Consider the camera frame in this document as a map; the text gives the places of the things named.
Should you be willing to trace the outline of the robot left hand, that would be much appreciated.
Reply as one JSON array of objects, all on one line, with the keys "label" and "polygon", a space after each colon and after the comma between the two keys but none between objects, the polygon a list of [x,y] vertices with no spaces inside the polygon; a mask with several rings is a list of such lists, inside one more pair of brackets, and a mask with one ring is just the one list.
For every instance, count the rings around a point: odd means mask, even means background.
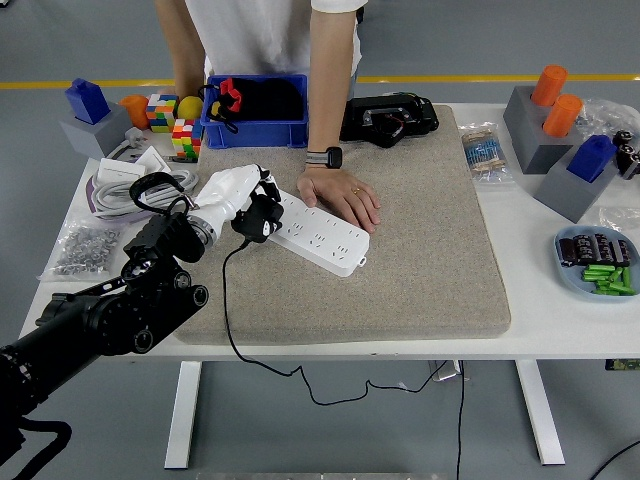
[{"label": "robot left hand", "polygon": [[215,244],[223,225],[250,242],[264,243],[282,227],[284,208],[274,177],[256,164],[214,173],[196,196],[189,222],[206,248]]}]

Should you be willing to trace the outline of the person's left hand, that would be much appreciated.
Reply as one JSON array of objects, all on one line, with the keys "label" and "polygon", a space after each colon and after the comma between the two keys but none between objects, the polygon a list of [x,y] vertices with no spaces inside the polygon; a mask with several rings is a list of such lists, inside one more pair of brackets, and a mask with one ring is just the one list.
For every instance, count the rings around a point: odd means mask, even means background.
[{"label": "person's left hand", "polygon": [[307,207],[324,203],[346,222],[373,233],[380,224],[380,200],[375,190],[348,171],[309,165],[297,179]]}]

